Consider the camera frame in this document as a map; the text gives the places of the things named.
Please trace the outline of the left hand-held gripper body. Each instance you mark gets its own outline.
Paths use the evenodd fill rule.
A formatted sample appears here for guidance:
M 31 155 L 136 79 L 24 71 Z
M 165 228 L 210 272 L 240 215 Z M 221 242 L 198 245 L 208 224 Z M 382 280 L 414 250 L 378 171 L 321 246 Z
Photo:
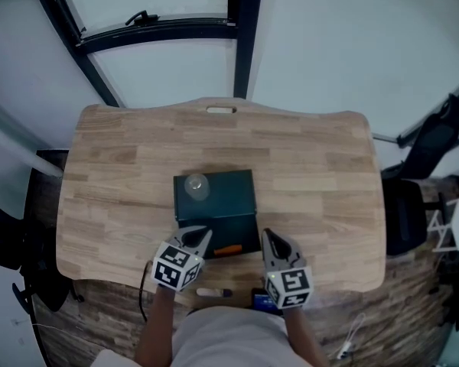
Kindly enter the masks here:
M 162 242 L 153 259 L 151 279 L 173 291 L 183 291 L 194 282 L 204 259 L 167 242 Z

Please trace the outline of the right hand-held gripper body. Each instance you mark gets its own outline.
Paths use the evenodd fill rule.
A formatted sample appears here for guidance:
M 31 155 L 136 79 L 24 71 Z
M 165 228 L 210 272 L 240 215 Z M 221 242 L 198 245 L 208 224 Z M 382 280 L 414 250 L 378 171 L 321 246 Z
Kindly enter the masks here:
M 265 260 L 265 290 L 278 309 L 304 306 L 314 292 L 311 266 L 304 259 Z

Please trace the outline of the dark green box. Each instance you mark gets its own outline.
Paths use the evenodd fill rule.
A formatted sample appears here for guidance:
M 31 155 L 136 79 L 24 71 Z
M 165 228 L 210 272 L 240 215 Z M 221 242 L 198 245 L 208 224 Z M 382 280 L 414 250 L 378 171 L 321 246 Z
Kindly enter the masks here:
M 261 250 L 257 226 L 256 195 L 251 170 L 203 174 L 210 185 L 210 194 L 203 201 L 193 200 L 184 189 L 189 175 L 175 176 L 174 217 L 178 225 L 206 226 L 213 231 L 205 259 L 216 257 L 214 249 L 241 245 L 248 254 Z

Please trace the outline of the person's right forearm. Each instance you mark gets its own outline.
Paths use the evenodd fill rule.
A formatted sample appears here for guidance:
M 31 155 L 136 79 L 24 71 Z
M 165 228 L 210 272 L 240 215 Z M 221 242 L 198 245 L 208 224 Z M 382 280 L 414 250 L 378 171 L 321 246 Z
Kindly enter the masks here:
M 300 307 L 284 309 L 283 317 L 292 349 L 312 367 L 330 367 L 304 311 Z

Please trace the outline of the person's left forearm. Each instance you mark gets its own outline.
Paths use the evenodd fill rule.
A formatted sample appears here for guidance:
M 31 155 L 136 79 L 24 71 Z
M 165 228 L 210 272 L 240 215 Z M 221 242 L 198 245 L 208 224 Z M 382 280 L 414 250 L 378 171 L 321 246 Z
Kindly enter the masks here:
M 170 367 L 175 292 L 158 286 L 151 313 L 142 330 L 135 351 L 135 362 L 141 367 Z

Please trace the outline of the phone with blue screen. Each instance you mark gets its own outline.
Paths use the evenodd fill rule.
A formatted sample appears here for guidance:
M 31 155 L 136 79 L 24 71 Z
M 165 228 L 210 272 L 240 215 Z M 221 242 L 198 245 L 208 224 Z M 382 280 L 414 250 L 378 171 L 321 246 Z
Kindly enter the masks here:
M 269 296 L 267 291 L 262 288 L 252 289 L 252 304 L 253 310 L 270 313 L 274 315 L 281 315 L 282 312 L 276 307 L 273 299 Z

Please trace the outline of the clear glass bottle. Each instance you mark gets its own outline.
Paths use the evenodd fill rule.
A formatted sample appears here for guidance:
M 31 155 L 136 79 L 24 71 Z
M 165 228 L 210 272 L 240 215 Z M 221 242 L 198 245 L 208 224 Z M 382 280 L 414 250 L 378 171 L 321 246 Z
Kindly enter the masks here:
M 203 174 L 191 174 L 184 181 L 186 193 L 196 201 L 205 200 L 210 194 L 210 185 Z

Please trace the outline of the person's light grey clothing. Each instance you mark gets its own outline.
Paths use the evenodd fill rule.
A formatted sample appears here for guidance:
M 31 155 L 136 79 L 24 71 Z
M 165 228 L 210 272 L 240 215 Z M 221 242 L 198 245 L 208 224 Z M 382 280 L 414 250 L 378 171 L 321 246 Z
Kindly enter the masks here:
M 172 332 L 170 367 L 307 367 L 291 347 L 285 321 L 235 307 L 189 313 Z M 104 349 L 90 367 L 141 367 Z

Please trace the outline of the black office chair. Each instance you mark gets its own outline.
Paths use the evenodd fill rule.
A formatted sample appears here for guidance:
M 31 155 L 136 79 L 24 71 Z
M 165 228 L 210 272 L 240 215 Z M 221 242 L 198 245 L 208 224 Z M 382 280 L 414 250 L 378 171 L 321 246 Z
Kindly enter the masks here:
M 16 219 L 0 209 L 0 266 L 18 270 L 24 278 L 25 289 L 13 284 L 12 292 L 27 314 L 33 295 L 53 312 L 68 296 L 79 303 L 85 301 L 73 281 L 57 268 L 56 229 L 48 229 L 36 219 Z
M 388 256 L 402 255 L 425 243 L 428 211 L 446 214 L 444 195 L 426 203 L 416 181 L 430 177 L 458 138 L 459 98 L 450 94 L 440 111 L 426 118 L 407 158 L 381 172 Z

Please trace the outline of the white wall pipe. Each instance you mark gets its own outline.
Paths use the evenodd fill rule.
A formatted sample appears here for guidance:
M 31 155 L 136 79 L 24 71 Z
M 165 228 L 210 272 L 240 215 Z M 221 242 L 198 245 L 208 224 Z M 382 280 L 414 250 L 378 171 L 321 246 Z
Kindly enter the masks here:
M 36 171 L 61 178 L 63 170 L 37 156 L 34 146 L 31 135 L 0 108 L 0 147 Z

